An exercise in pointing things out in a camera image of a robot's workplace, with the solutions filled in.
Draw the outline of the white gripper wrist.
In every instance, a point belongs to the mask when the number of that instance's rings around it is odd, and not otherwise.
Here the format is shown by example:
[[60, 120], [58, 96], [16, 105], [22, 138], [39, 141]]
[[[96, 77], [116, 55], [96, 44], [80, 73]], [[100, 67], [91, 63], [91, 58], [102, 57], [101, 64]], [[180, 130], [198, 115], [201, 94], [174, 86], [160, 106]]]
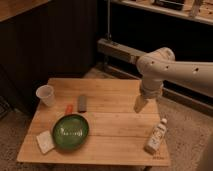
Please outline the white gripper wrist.
[[147, 104], [146, 99], [154, 99], [158, 98], [163, 93], [163, 84], [157, 84], [155, 86], [148, 86], [144, 83], [141, 83], [140, 85], [140, 93], [134, 104], [134, 111], [136, 113], [140, 113], [141, 110], [145, 107]]

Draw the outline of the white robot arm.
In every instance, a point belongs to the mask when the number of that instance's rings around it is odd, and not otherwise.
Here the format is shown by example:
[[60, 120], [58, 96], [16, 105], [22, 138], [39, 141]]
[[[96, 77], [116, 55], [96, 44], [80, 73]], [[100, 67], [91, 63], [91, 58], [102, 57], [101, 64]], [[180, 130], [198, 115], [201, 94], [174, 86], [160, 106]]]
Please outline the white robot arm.
[[213, 62], [176, 61], [170, 48], [163, 47], [138, 57], [137, 70], [142, 74], [140, 95], [134, 110], [139, 113], [149, 99], [162, 94], [163, 81], [170, 81], [213, 100]]

